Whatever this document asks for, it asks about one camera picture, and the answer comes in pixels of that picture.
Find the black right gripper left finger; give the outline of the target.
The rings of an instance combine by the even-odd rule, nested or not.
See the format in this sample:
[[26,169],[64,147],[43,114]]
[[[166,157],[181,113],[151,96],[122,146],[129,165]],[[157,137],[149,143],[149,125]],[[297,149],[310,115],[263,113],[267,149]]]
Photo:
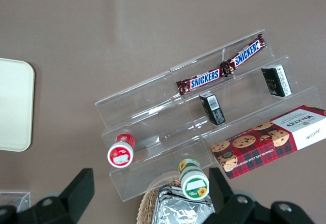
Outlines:
[[93,169],[82,169],[57,197],[44,198],[32,207],[32,223],[78,223],[94,192]]

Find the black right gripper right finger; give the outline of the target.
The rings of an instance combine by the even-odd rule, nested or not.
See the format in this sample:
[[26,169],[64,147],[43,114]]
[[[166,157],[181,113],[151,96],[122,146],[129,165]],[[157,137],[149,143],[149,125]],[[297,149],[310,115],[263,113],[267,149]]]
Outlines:
[[254,223],[255,202],[243,194],[235,194],[218,168],[209,169],[209,195],[215,213],[205,223]]

